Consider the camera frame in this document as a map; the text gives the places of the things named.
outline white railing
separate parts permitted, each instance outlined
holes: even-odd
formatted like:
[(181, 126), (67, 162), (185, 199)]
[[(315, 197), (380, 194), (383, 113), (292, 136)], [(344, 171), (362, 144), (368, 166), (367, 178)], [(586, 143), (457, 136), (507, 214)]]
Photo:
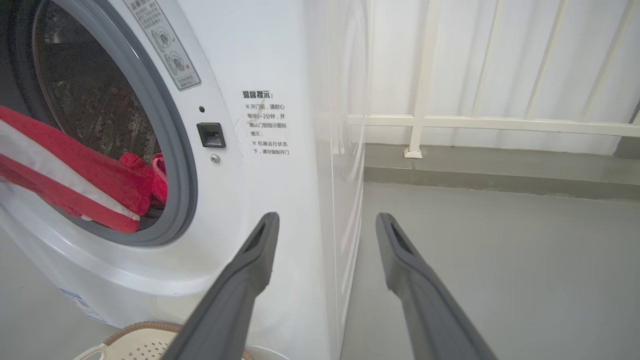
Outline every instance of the white railing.
[(404, 155), (407, 158), (421, 158), (420, 141), (423, 127), (449, 127), (449, 128), (471, 128), (471, 129), (503, 129), (503, 130), (525, 130), (525, 131), (549, 131), (555, 133), (578, 133), (591, 135), (613, 135), (640, 137), (640, 120), (636, 116), (630, 124), (620, 124), (612, 122), (586, 122), (592, 109), (593, 99), (602, 91), (603, 79), (610, 71), (611, 63), (620, 51), (621, 41), (629, 29), (629, 14), (637, 6), (638, 0), (628, 0), (620, 21), (613, 35), (606, 55), (595, 78), (591, 91), (584, 103), (582, 113), (577, 120), (558, 119), (535, 119), (533, 110), (540, 95), (540, 85), (545, 79), (549, 58), (556, 50), (556, 40), (558, 29), (563, 27), (566, 17), (568, 0), (560, 0), (556, 10), (556, 15), (552, 23), (551, 32), (548, 36), (547, 44), (541, 59), (540, 66), (529, 96), (524, 117), (479, 117), (478, 107), (483, 99), (485, 81), (487, 78), (487, 64), (490, 62), (494, 48), (495, 37), (499, 32), (502, 14), (504, 13), (504, 0), (497, 0), (491, 21), (489, 40), (487, 41), (484, 60), (481, 67), (480, 78), (477, 84), (470, 116), (431, 116), (426, 115), (426, 103), (429, 94), (429, 84), (431, 82), (431, 71), (435, 53), (436, 36), (438, 32), (438, 21), (440, 16), (440, 0), (430, 0), (429, 9), (424, 26), (424, 43), (420, 57), (419, 80), (415, 91), (413, 115), (350, 115), (352, 124), (361, 124), (363, 119), (368, 126), (406, 126), (411, 128), (411, 140), (409, 148)]

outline washing machine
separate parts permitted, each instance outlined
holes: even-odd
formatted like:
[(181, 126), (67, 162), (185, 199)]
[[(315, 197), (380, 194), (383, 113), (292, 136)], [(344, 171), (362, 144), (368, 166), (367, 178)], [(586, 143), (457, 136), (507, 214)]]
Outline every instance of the washing machine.
[(3, 1), (0, 104), (107, 156), (162, 152), (165, 206), (120, 233), (0, 182), (0, 227), (87, 316), (183, 323), (280, 215), (257, 359), (338, 359), (358, 253), (363, 0)]

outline laundry basket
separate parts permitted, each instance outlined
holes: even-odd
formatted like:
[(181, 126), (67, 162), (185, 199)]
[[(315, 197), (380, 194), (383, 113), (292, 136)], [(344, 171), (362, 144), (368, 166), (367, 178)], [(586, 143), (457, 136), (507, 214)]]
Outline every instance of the laundry basket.
[[(139, 322), (111, 335), (100, 345), (92, 347), (74, 360), (159, 360), (182, 330), (181, 325), (168, 322)], [(254, 360), (243, 351), (242, 360)]]

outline wall baseboard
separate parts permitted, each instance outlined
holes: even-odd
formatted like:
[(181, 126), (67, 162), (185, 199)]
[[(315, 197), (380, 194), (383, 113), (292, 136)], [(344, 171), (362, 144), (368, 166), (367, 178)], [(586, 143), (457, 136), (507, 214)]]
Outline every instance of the wall baseboard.
[(640, 202), (640, 160), (569, 152), (367, 144), (364, 180)]

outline sticker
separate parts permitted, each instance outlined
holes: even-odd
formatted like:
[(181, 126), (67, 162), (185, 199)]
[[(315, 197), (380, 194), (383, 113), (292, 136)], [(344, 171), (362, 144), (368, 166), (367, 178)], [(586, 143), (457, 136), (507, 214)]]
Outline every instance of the sticker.
[(256, 156), (291, 155), (287, 106), (269, 90), (242, 91), (242, 118), (250, 153)]
[(98, 313), (96, 313), (91, 306), (89, 306), (89, 304), (87, 304), (78, 294), (74, 294), (71, 291), (67, 291), (64, 289), (60, 289), (62, 290), (63, 293), (65, 293), (66, 296), (68, 296), (71, 300), (73, 300), (74, 304), (80, 309), (82, 310), (82, 312), (89, 318), (92, 318), (94, 320), (98, 320), (100, 322), (104, 322), (107, 323), (106, 321), (104, 321), (104, 319), (98, 315)]
[(200, 78), (196, 69), (156, 0), (124, 2), (160, 55), (178, 90), (199, 84)]

